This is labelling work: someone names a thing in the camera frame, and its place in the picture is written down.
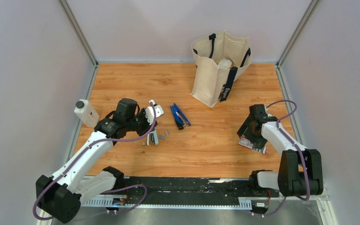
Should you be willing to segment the white roll in bag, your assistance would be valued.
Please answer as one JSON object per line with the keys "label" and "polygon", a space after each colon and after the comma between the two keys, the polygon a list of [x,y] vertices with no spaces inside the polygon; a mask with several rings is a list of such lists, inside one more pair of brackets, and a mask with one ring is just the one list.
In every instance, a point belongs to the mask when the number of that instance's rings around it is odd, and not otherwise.
{"label": "white roll in bag", "polygon": [[233,66],[233,61],[229,58],[223,58],[217,65],[219,68],[229,69]]}

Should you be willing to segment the red white staples box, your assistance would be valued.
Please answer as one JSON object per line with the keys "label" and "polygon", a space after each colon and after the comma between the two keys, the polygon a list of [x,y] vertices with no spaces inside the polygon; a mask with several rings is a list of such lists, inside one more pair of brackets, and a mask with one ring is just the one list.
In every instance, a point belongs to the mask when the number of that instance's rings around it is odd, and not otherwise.
{"label": "red white staples box", "polygon": [[239,142],[239,145],[246,147],[248,149],[254,150],[256,152],[259,152],[261,154],[265,154],[266,153],[266,147],[263,148],[257,148],[254,144],[252,144],[248,139],[241,137]]}

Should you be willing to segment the blue black stapler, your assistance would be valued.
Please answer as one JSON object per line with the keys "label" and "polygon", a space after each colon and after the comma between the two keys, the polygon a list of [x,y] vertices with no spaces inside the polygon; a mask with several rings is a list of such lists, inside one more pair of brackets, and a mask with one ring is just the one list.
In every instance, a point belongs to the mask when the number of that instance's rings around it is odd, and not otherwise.
{"label": "blue black stapler", "polygon": [[175,103],[170,105],[170,109],[178,130],[182,130],[185,126],[191,126],[191,123],[188,120],[188,118]]}

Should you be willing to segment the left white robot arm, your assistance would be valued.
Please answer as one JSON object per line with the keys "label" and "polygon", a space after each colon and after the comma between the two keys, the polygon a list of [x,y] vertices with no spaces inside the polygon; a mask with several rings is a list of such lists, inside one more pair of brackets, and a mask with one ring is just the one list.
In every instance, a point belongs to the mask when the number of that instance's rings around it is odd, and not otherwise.
{"label": "left white robot arm", "polygon": [[126,139],[128,132],[136,132],[138,139],[142,139],[155,129],[164,110],[154,100],[149,104],[140,108],[133,99],[121,99],[114,111],[97,122],[88,140],[70,160],[51,176],[41,175],[36,181],[34,217],[41,221],[55,218],[65,224],[95,196],[117,195],[130,189],[124,185],[124,173],[111,166],[93,178],[86,180],[84,176],[116,143],[137,140]]}

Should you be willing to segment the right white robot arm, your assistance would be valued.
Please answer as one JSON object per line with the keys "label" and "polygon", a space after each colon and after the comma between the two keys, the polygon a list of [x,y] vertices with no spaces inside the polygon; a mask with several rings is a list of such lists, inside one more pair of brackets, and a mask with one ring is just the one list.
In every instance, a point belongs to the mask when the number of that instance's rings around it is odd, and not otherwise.
{"label": "right white robot arm", "polygon": [[254,196],[261,196],[267,189],[279,191],[283,196],[308,200],[323,193],[322,157],[317,149],[309,149],[293,138],[280,119],[267,113],[267,107],[256,104],[249,107],[249,114],[237,131],[239,145],[258,153],[266,152],[270,143],[281,155],[278,172],[252,171],[248,189]]}

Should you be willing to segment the white bottle black cap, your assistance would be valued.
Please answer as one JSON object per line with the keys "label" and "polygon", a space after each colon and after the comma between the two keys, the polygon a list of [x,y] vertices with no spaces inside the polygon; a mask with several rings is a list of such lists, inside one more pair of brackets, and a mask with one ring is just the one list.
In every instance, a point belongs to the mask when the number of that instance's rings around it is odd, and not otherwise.
{"label": "white bottle black cap", "polygon": [[86,99],[80,99],[75,103],[74,113],[83,122],[83,124],[89,128],[94,128],[100,119],[96,109],[90,101]]}

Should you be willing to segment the cream canvas tote bag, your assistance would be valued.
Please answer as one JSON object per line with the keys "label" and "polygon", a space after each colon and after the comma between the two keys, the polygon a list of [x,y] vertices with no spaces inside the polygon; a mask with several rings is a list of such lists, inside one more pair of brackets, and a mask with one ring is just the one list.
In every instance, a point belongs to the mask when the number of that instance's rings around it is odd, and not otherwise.
{"label": "cream canvas tote bag", "polygon": [[249,38],[235,37],[224,30],[195,40],[191,49],[196,74],[190,95],[213,108],[228,99],[234,83],[250,66]]}

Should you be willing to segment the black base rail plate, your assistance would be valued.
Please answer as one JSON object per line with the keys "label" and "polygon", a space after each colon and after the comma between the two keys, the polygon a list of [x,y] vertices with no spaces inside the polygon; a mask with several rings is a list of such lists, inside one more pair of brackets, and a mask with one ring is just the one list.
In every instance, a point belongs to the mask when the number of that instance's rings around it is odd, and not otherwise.
{"label": "black base rail plate", "polygon": [[145,205],[235,206],[241,197],[257,197],[267,201],[279,197],[275,190],[253,189],[248,179],[128,177],[120,179],[114,189],[129,187],[119,193],[128,204]]}

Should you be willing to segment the light grey white stapler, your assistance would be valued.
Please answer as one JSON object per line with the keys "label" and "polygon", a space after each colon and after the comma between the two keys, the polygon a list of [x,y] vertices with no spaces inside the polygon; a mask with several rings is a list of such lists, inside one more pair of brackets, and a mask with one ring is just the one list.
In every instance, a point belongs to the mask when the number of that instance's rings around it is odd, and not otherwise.
{"label": "light grey white stapler", "polygon": [[153,129],[151,132],[147,135],[147,146],[150,146],[152,144],[159,145],[159,139],[158,139],[158,133],[156,129]]}

